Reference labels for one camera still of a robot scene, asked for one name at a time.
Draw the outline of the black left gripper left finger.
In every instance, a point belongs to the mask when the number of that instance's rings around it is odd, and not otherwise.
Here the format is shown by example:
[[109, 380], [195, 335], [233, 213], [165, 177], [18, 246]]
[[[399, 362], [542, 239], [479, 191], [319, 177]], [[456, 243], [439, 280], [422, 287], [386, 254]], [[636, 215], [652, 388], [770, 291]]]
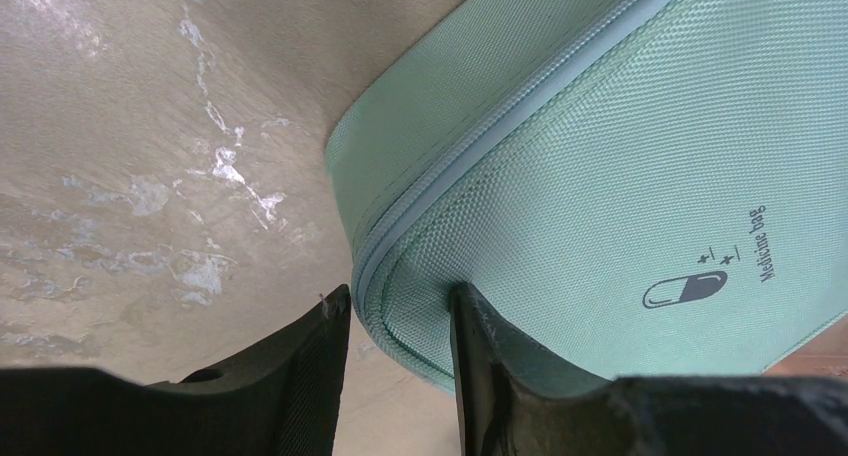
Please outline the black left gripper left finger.
[[93, 367], [1, 373], [5, 455], [329, 455], [351, 323], [347, 286], [179, 382]]

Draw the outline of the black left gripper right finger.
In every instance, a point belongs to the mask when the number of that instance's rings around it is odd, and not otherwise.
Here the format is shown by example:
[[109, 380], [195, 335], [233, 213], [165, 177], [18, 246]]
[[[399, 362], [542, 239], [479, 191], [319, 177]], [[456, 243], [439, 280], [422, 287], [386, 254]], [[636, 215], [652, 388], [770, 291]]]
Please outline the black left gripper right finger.
[[622, 377], [564, 360], [471, 284], [449, 294], [466, 455], [843, 455], [847, 386], [823, 377]]

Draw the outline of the mint green storage case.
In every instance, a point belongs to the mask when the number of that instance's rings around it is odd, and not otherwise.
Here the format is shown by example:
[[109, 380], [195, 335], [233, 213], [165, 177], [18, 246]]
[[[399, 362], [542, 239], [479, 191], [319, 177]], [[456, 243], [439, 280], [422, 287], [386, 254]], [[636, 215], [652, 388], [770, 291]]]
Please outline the mint green storage case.
[[466, 0], [326, 157], [420, 378], [453, 386], [464, 282], [604, 379], [757, 374], [847, 312], [847, 0]]

